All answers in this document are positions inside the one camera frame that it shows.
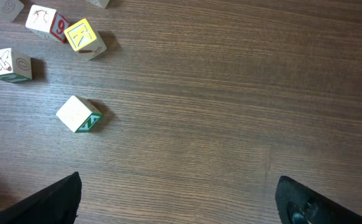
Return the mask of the plain white block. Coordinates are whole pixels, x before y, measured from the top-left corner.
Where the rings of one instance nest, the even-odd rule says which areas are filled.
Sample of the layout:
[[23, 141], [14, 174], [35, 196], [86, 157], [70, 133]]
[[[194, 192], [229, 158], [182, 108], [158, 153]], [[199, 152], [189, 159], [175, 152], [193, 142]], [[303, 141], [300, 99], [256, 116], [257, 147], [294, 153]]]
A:
[[87, 99], [72, 95], [56, 116], [74, 133], [89, 132], [103, 114]]

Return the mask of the white block green edge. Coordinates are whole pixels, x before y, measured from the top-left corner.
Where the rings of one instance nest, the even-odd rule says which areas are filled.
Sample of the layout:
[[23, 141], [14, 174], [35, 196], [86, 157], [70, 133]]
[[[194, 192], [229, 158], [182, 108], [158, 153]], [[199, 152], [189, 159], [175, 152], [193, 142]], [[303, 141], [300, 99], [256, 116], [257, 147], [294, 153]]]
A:
[[32, 80], [31, 58], [13, 48], [0, 49], [0, 80], [20, 83]]

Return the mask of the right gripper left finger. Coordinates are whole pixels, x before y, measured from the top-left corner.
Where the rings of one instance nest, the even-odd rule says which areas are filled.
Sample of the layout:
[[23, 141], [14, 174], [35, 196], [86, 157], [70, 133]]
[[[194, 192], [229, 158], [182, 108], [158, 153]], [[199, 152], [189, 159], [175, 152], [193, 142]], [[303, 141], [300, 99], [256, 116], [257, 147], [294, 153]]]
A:
[[78, 172], [0, 212], [0, 224], [74, 224], [82, 196]]

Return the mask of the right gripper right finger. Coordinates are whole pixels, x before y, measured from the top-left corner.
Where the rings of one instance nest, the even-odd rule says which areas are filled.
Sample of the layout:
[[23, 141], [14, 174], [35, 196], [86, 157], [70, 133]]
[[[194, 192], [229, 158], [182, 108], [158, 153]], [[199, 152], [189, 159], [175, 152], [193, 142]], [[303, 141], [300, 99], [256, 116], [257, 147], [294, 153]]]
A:
[[275, 201], [283, 224], [360, 224], [362, 216], [285, 175]]

